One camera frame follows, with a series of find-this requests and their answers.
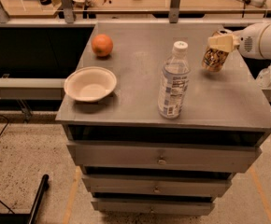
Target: plastic water bottle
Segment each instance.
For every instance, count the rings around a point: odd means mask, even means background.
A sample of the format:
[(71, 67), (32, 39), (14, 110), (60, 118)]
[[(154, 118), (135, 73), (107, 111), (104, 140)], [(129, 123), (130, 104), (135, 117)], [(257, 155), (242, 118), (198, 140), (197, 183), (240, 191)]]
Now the plastic water bottle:
[(184, 94), (188, 87), (190, 66), (187, 48), (186, 42), (175, 42), (172, 55), (164, 61), (158, 108), (160, 114), (168, 119), (176, 118), (181, 113)]

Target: speckled floor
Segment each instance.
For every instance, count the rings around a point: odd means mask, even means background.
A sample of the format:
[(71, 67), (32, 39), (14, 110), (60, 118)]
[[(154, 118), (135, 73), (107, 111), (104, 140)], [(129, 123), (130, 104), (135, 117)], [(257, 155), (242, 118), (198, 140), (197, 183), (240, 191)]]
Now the speckled floor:
[[(0, 199), (15, 213), (29, 213), (42, 175), (50, 176), (36, 223), (271, 224), (271, 136), (260, 158), (245, 174), (235, 176), (207, 217), (102, 214), (91, 206), (91, 195), (66, 149), (63, 128), (54, 122), (56, 113), (34, 113), (29, 123), (20, 112), (0, 114), (10, 121), (0, 137)], [(0, 118), (0, 132), (5, 123)], [(6, 212), (0, 204), (0, 213)]]

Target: orange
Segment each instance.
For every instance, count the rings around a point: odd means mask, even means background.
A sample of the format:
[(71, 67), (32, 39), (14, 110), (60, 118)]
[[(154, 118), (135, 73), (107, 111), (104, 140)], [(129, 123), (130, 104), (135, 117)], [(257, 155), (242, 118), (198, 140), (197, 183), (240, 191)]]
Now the orange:
[(92, 40), (92, 50), (98, 57), (105, 57), (113, 50), (112, 39), (105, 34), (98, 34)]

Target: bowl rim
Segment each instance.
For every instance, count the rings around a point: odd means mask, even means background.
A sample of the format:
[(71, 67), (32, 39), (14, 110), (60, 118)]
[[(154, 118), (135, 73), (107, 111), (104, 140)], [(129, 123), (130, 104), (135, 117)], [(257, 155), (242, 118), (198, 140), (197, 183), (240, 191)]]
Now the bowl rim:
[[(95, 97), (94, 99), (85, 99), (85, 98), (78, 98), (72, 94), (69, 94), (68, 92), (68, 84), (69, 81), (72, 79), (72, 77), (74, 77), (76, 74), (78, 73), (82, 73), (82, 72), (86, 72), (87, 70), (101, 70), (104, 72), (104, 74), (110, 74), (112, 79), (113, 79), (113, 85), (112, 87), (110, 87), (109, 92), (106, 92), (105, 95), (101, 96), (101, 97)], [(76, 70), (75, 72), (73, 72), (65, 81), (64, 81), (64, 92), (65, 94), (67, 94), (70, 98), (76, 100), (76, 101), (81, 101), (81, 102), (96, 102), (99, 101), (103, 98), (105, 98), (106, 96), (108, 96), (109, 94), (111, 94), (115, 88), (117, 86), (117, 78), (115, 76), (115, 74), (113, 72), (111, 72), (110, 70), (104, 68), (104, 67), (99, 67), (99, 66), (88, 66), (88, 67), (83, 67), (80, 68), (78, 70)]]

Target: black stand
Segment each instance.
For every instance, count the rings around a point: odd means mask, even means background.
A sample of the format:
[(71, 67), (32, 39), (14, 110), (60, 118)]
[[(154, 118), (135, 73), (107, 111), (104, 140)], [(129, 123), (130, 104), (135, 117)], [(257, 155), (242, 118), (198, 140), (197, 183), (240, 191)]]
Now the black stand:
[(0, 214), (0, 224), (16, 223), (16, 224), (34, 224), (36, 221), (36, 215), (41, 204), (41, 200), (46, 191), (49, 188), (49, 176), (43, 175), (38, 192), (36, 194), (31, 212), (29, 214)]

